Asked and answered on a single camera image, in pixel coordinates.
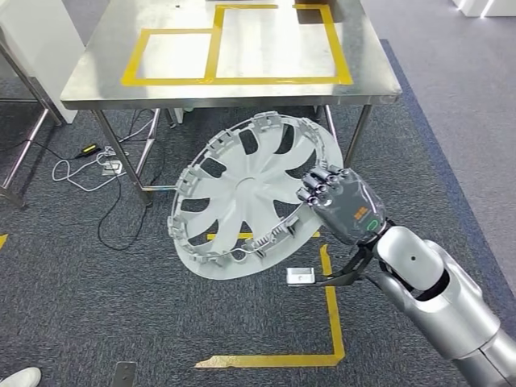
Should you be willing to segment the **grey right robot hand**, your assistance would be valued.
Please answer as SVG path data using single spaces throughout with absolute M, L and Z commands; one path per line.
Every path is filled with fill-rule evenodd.
M 388 227 L 383 201 L 353 169 L 316 166 L 302 182 L 296 196 L 342 243 L 368 243 Z

